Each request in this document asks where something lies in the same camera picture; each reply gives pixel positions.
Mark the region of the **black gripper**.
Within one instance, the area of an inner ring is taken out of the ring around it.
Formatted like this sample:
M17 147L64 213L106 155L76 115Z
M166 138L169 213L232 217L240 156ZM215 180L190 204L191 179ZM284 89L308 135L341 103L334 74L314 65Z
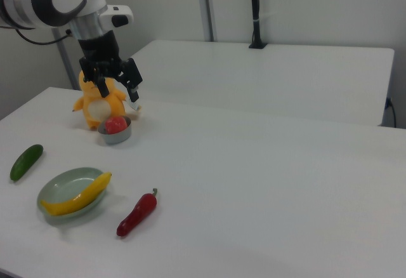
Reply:
M121 61L119 46L112 30L94 39L79 40L84 56L79 60L82 79L79 82L92 82L103 98L109 95L105 77L116 77L126 89L131 102L139 99L138 86L142 76L132 58Z

